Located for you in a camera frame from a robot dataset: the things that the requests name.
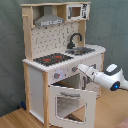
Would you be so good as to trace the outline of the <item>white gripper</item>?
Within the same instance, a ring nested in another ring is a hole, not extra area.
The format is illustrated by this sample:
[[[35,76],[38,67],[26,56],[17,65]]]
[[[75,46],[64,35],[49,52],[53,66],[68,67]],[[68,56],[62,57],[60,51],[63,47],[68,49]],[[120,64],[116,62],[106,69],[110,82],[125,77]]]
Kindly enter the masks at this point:
[[[94,75],[94,68],[93,67],[89,67],[89,66],[84,65],[84,64],[79,64],[78,69],[81,72],[83,72],[85,75],[87,75],[88,77],[91,77]]]

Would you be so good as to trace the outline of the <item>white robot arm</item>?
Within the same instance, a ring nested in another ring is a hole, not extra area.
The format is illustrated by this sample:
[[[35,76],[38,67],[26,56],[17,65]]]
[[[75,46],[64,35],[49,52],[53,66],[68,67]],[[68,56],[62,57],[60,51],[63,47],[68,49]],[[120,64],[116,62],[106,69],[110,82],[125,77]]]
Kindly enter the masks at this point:
[[[111,91],[117,89],[128,90],[128,81],[124,78],[123,70],[116,64],[109,65],[105,72],[84,64],[79,64],[78,69],[94,83]]]

